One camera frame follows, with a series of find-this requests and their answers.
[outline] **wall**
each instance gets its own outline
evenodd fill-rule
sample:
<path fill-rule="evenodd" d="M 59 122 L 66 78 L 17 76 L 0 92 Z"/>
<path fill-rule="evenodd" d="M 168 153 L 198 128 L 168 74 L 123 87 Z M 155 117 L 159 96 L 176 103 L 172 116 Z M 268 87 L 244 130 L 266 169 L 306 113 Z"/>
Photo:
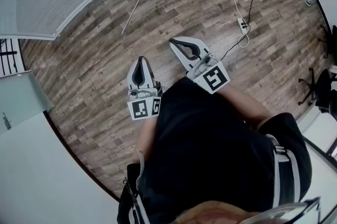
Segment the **wall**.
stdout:
<path fill-rule="evenodd" d="M 337 136 L 337 123 L 328 114 L 322 114 L 317 107 L 311 107 L 307 113 L 298 120 L 302 135 L 326 151 Z M 330 166 L 321 155 L 307 145 L 311 164 L 312 181 L 308 193 L 302 200 L 321 196 L 322 219 L 337 204 L 335 191 L 337 186 L 337 171 Z"/>
<path fill-rule="evenodd" d="M 0 135 L 1 224 L 116 223 L 118 202 L 73 160 L 43 114 Z"/>

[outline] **person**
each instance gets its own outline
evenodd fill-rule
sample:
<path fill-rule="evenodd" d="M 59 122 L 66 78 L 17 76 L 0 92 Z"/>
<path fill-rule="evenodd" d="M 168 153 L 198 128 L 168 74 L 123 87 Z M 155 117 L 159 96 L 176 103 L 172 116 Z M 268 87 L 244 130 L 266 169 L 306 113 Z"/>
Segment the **person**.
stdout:
<path fill-rule="evenodd" d="M 302 199 L 312 168 L 291 114 L 273 116 L 230 84 L 211 95 L 188 78 L 179 80 L 163 94 L 159 116 L 144 120 L 127 167 L 135 186 L 141 151 L 138 191 L 150 223 L 234 224 L 271 209 L 274 145 L 267 134 L 295 155 Z M 281 192 L 286 197 L 287 186 Z M 124 187 L 118 223 L 128 223 L 131 206 Z"/>

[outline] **office chair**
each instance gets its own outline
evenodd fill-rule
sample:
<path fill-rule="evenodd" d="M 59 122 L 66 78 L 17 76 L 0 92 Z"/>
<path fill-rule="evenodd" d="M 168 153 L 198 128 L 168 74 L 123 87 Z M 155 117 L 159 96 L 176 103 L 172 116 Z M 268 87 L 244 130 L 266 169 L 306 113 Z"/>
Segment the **office chair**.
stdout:
<path fill-rule="evenodd" d="M 313 68 L 309 68 L 311 72 L 311 84 L 304 79 L 299 79 L 299 83 L 305 82 L 309 87 L 309 92 L 305 98 L 299 102 L 303 104 L 310 96 L 309 106 L 316 100 L 315 105 L 322 113 L 329 113 L 337 120 L 337 91 L 331 90 L 331 83 L 337 81 L 336 78 L 330 78 L 329 71 L 323 70 L 320 77 L 315 83 L 315 75 Z"/>

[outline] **wooden floor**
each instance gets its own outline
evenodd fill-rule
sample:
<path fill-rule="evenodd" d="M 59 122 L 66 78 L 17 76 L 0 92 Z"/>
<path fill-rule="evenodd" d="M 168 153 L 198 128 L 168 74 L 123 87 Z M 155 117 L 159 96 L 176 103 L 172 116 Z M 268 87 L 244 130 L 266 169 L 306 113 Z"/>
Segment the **wooden floor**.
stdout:
<path fill-rule="evenodd" d="M 50 116 L 79 159 L 117 195 L 141 122 L 131 121 L 126 74 L 138 56 L 146 56 L 156 80 L 170 87 L 185 70 L 168 39 L 193 36 L 217 58 L 241 35 L 233 0 L 141 0 L 123 36 L 137 0 L 95 0 L 54 42 L 23 41 L 27 66 L 54 104 Z M 238 0 L 243 16 L 250 1 Z M 273 114 L 295 118 L 307 89 L 298 79 L 308 68 L 318 75 L 323 59 L 324 24 L 316 3 L 303 0 L 254 0 L 250 43 L 223 59 L 232 84 L 262 102 Z"/>

